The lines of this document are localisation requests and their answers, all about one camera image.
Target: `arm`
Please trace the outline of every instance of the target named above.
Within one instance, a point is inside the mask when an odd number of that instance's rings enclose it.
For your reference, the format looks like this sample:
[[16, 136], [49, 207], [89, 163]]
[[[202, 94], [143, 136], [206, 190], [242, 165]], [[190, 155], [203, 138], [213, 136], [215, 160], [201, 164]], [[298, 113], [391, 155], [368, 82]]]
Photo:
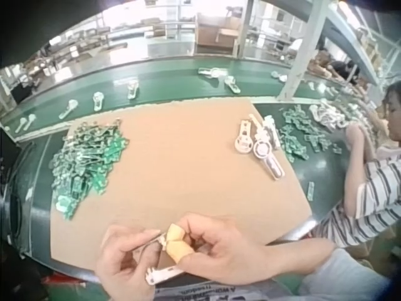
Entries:
[[328, 65], [326, 69], [327, 69], [334, 77], [336, 77], [336, 78], [342, 78], [342, 76], [339, 75], [339, 74], [336, 72], [336, 70], [334, 70], [333, 66]]
[[323, 238], [267, 246], [265, 247], [267, 274], [264, 278], [269, 279], [284, 273], [302, 275], [313, 273], [329, 259], [334, 249], [335, 244]]
[[349, 217], [355, 217], [357, 211], [358, 188], [366, 181], [365, 170], [363, 168], [363, 153], [365, 139], [354, 142], [351, 149], [350, 164], [346, 171], [344, 186], [344, 210]]

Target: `pile of circuit boards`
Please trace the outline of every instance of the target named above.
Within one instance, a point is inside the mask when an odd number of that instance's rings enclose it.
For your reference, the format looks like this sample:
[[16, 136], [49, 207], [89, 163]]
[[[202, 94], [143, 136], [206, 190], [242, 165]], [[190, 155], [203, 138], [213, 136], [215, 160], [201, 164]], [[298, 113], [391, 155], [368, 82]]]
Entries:
[[65, 137], [63, 148], [52, 159], [53, 200], [66, 219], [73, 217], [91, 190], [105, 192], [107, 175], [128, 145], [120, 123], [119, 119], [106, 126], [82, 123]]
[[295, 157], [303, 160], [308, 160], [306, 146], [302, 145], [299, 140], [291, 135], [295, 129], [304, 133], [304, 140], [311, 144], [314, 152], [326, 151], [330, 146], [335, 154], [341, 154], [341, 147], [333, 144], [326, 137], [326, 132], [315, 127], [312, 120], [306, 112], [302, 110], [300, 105], [294, 106], [294, 109], [289, 109], [283, 112], [286, 125], [279, 130], [281, 148], [286, 152], [287, 159], [293, 163]]

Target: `woman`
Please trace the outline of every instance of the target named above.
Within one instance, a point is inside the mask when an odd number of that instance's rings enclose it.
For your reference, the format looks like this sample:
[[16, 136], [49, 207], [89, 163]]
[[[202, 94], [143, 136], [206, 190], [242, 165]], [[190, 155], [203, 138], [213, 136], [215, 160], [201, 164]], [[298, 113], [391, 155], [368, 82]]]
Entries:
[[313, 236], [327, 237], [340, 247], [371, 240], [401, 217], [401, 81], [389, 86], [383, 103], [388, 107], [389, 137], [398, 147], [379, 147], [376, 159], [363, 158], [368, 144], [357, 124], [346, 137], [351, 146], [350, 165], [345, 177], [344, 200], [312, 230]]

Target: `cardboard box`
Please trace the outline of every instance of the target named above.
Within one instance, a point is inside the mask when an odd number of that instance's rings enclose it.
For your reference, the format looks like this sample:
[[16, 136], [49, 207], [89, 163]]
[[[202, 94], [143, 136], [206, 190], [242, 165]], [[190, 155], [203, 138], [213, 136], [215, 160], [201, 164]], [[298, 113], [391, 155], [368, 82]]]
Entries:
[[236, 17], [209, 17], [197, 14], [195, 41], [197, 45], [233, 48], [241, 27], [241, 19]]

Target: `hand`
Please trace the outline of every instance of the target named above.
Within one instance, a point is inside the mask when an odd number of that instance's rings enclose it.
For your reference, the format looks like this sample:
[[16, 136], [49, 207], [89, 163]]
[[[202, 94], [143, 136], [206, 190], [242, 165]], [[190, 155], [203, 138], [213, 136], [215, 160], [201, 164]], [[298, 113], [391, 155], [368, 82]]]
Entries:
[[363, 145], [363, 141], [365, 140], [365, 136], [360, 128], [360, 126], [356, 122], [352, 122], [346, 128], [345, 131], [346, 140], [351, 148], [355, 147], [358, 144]]
[[154, 299], [155, 288], [146, 282], [145, 272], [159, 262], [160, 245], [154, 243], [147, 246], [140, 254], [138, 263], [133, 258], [132, 250], [146, 244], [158, 233], [159, 230], [138, 233], [117, 225], [107, 230], [95, 273], [113, 301]]
[[211, 247], [207, 254], [195, 252], [183, 257], [178, 267], [185, 272], [230, 285], [269, 278], [265, 247], [247, 240], [232, 222], [187, 214], [176, 224], [188, 233], [187, 238]]

